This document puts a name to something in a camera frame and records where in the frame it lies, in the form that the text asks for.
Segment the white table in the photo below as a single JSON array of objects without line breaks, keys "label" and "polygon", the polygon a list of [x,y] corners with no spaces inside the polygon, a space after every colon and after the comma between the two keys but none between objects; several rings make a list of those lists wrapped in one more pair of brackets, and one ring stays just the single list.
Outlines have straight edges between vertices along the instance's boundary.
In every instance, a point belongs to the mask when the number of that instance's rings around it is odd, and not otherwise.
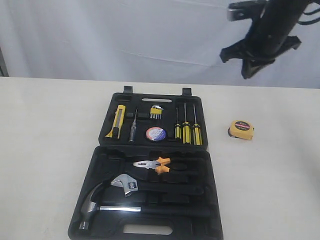
[{"label": "white table", "polygon": [[[224,239],[320,238],[320,90],[0,78],[1,240],[68,240],[112,94],[202,98]],[[252,141],[231,138],[247,120]]]}]

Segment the tool kit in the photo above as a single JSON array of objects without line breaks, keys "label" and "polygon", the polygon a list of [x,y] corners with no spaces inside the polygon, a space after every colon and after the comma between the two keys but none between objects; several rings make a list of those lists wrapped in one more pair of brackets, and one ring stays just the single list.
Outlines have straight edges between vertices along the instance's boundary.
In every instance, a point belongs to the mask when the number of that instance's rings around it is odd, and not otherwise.
[{"label": "tool kit", "polygon": [[[222,240],[202,102],[112,96],[69,225],[72,240]],[[167,233],[128,229],[168,227]]]}]

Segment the yellow tape measure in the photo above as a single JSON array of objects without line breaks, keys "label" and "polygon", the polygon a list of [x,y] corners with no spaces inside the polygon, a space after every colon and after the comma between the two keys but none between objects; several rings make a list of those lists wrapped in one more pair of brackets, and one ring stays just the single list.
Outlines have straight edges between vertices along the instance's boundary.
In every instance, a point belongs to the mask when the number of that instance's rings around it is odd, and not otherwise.
[{"label": "yellow tape measure", "polygon": [[120,138],[121,127],[124,123],[124,118],[125,118],[125,111],[126,111],[125,105],[118,105],[118,108],[115,112],[115,117],[113,120],[111,131],[107,135],[105,135],[107,138],[115,138],[115,139]]},{"label": "yellow tape measure", "polygon": [[231,123],[228,134],[230,137],[251,140],[254,136],[254,127],[247,121],[236,120]]}]

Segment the hammer head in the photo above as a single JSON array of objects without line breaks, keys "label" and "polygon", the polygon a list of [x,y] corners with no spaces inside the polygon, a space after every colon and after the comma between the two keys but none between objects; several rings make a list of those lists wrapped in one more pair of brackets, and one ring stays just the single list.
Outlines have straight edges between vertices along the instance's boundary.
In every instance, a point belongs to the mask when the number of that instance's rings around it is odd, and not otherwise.
[{"label": "hammer head", "polygon": [[89,228],[89,221],[91,217],[95,214],[95,212],[98,210],[98,204],[93,201],[92,197],[97,191],[97,189],[102,185],[102,183],[99,183],[97,186],[95,186],[90,193],[86,196],[83,205],[81,207],[81,214],[82,214],[82,222],[80,223],[79,229],[80,230],[88,230]]},{"label": "hammer head", "polygon": [[116,186],[119,188],[123,188],[124,195],[130,196],[132,192],[138,191],[138,183],[133,177],[129,176],[128,174],[121,174],[117,176],[112,182],[112,186]]}]

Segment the wall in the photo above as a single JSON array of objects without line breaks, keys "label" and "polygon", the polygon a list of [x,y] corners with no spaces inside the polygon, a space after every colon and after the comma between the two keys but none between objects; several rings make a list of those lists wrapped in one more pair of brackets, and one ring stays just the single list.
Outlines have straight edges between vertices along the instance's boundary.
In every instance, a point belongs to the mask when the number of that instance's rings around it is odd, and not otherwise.
[{"label": "wall", "polygon": [[228,22],[231,0],[0,0],[9,75],[100,81],[320,87],[320,24],[297,26],[303,44],[253,79],[221,48],[250,21]]}]

